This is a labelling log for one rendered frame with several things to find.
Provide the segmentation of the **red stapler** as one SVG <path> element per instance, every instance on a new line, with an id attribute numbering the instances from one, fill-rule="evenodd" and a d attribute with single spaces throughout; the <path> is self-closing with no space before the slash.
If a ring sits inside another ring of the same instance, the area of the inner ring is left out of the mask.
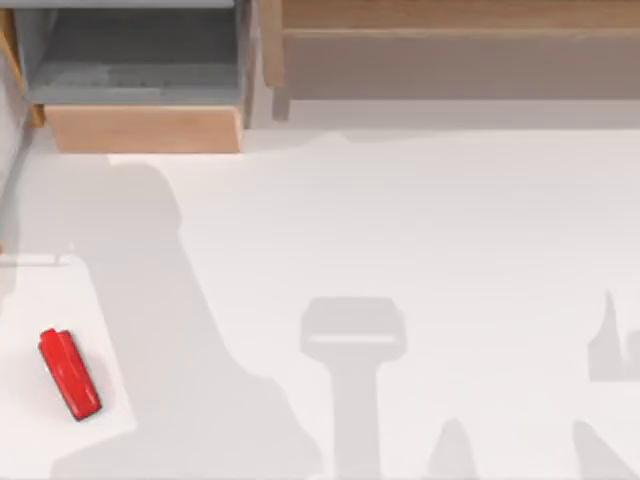
<path id="1" fill-rule="evenodd" d="M 71 332 L 44 330 L 38 349 L 71 416 L 83 421 L 98 413 L 102 402 Z"/>

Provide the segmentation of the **wooden open shelf cupboard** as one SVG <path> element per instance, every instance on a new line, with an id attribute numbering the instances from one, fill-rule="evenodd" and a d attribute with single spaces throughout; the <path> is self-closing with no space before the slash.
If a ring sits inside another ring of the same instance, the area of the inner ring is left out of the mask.
<path id="1" fill-rule="evenodd" d="M 256 0 L 273 112 L 302 101 L 640 99 L 640 0 Z"/>

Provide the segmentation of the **pale wooden drawer front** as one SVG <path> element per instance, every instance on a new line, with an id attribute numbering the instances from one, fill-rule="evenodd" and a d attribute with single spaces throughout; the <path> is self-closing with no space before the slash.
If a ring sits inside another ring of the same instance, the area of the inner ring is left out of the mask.
<path id="1" fill-rule="evenodd" d="M 233 106 L 47 105 L 65 153 L 238 153 L 244 115 Z"/>

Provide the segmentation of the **wooden drawer cabinet frame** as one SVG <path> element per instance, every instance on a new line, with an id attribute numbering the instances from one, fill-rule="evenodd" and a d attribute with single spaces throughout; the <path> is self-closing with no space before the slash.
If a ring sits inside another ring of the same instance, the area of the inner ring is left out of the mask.
<path id="1" fill-rule="evenodd" d="M 6 55 L 13 79 L 25 98 L 26 90 L 19 59 L 14 11 L 10 8 L 0 8 L 0 48 Z M 42 105 L 27 103 L 27 111 L 27 119 L 31 128 L 44 126 L 45 114 Z"/>

